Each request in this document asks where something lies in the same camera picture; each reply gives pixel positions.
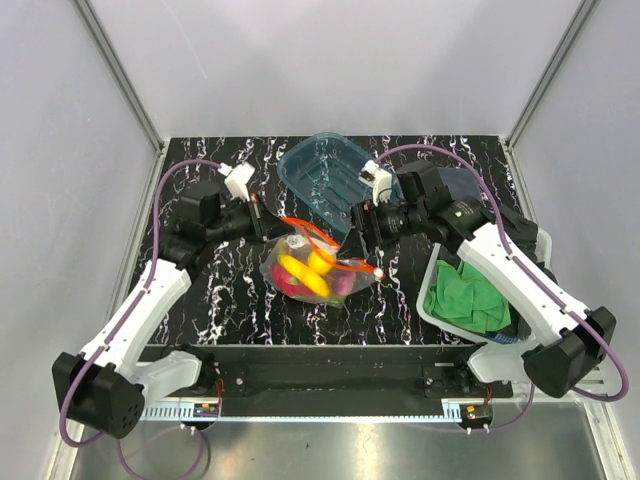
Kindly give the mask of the red fake fruit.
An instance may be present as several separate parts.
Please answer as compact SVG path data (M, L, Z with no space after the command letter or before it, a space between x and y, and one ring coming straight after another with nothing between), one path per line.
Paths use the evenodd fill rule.
M279 264L271 268L271 278L275 287L289 297L306 294L306 287Z

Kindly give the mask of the orange fake fruit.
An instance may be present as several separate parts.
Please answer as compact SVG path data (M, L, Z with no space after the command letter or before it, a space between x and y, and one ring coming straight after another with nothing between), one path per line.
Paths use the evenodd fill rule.
M322 250L312 250L307 258L307 266L319 275L326 275L334 268L334 259Z

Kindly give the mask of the left aluminium frame post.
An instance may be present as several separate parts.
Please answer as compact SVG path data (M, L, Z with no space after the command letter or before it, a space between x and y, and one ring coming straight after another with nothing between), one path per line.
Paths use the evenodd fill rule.
M92 5L92 2L88 0L72 0L71 4L77 11L82 23L91 36L92 41L94 42L117 88L124 98L131 114L141 128L147 142L156 153L160 152L165 141L158 133L150 115L136 92L136 89L131 82L94 6Z

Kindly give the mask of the right aluminium frame post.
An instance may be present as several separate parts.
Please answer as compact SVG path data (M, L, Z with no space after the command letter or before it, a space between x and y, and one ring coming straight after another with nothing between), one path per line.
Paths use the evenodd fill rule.
M512 149L518 143L599 4L599 0L582 0L579 2L523 110L509 135L505 137L507 148Z

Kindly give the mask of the green cloth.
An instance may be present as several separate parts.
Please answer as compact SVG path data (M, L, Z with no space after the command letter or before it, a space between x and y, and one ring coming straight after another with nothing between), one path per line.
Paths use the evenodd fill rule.
M508 301L471 264L461 261L455 267L437 260L435 272L436 281L423 302L429 316L481 335L511 325Z

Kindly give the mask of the navy folded cloth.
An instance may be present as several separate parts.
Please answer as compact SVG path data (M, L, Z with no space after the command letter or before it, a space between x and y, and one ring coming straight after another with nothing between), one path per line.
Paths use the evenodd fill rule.
M460 200L466 197L482 200L480 186L474 175L467 169L439 167L438 171L453 200Z

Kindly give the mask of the clear zip top bag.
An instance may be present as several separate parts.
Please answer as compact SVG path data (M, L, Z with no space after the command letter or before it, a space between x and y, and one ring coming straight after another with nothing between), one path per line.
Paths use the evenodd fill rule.
M283 221L293 231L277 240L260 272L284 296L340 308L348 296L384 278L381 269L363 260L337 259L339 244L314 224L295 217Z

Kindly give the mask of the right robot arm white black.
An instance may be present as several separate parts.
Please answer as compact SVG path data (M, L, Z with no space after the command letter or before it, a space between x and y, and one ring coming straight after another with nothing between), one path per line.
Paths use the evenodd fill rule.
M613 314L560 288L502 231L499 215L473 196L453 198L435 165L413 162L390 173L369 160L358 178L373 197L352 206L339 260L365 260L424 234L477 269L531 328L531 344L482 341L454 371L460 393L476 396L498 380L530 381L561 398L604 360L616 327Z

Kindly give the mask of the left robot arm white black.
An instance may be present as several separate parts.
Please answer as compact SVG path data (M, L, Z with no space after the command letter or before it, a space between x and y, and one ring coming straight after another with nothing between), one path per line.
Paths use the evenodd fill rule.
M141 366L138 361L159 324L224 243L267 243L293 232L255 193L226 197L221 184L205 182L179 197L164 234L139 282L102 330L80 353L61 353L52 366L64 441L77 446L70 420L115 439L126 437L146 406L180 390L203 396L215 390L213 355L178 346Z

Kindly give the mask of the white plastic basket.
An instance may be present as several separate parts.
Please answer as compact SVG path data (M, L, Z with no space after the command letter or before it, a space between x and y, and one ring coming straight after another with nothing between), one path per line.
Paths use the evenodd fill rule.
M532 334L522 315L482 273L444 247L435 255L421 311L500 344L524 341Z

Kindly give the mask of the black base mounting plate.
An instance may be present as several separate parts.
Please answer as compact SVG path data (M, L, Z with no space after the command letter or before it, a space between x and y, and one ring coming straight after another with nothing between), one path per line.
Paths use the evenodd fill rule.
M442 401L506 399L464 366L473 346L204 346L217 362L225 418L337 420L433 416Z

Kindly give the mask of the purple fake fruit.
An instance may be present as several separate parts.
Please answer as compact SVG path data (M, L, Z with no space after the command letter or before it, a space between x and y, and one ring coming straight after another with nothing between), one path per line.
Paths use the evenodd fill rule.
M331 288L337 296L347 296L353 291L356 273L347 270L338 270L332 277Z

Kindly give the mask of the yellow fake banana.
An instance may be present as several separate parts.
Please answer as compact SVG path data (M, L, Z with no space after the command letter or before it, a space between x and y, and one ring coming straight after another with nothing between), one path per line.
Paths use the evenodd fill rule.
M324 278L300 260L291 255L281 254L278 256L278 263L313 294L322 298L329 296L330 288Z

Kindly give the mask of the aluminium frame post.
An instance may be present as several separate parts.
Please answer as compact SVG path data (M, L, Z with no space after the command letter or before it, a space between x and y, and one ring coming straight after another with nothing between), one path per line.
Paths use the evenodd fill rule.
M523 110L509 135L505 137L507 148L512 149L518 143L599 4L599 0L582 0L579 2Z
M147 142L156 153L160 152L165 141L158 133L150 115L136 92L136 89L131 82L94 6L92 5L92 2L88 0L72 0L71 4L77 11L82 23L91 36L92 41L94 42L117 88L124 98L131 114L141 128Z

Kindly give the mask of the teal plastic container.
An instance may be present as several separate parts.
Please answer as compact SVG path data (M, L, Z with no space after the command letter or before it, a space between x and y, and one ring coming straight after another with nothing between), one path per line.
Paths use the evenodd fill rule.
M279 179L342 239L351 226L351 207L373 196L359 180L374 155L348 138L325 132L306 138L286 151L277 164Z

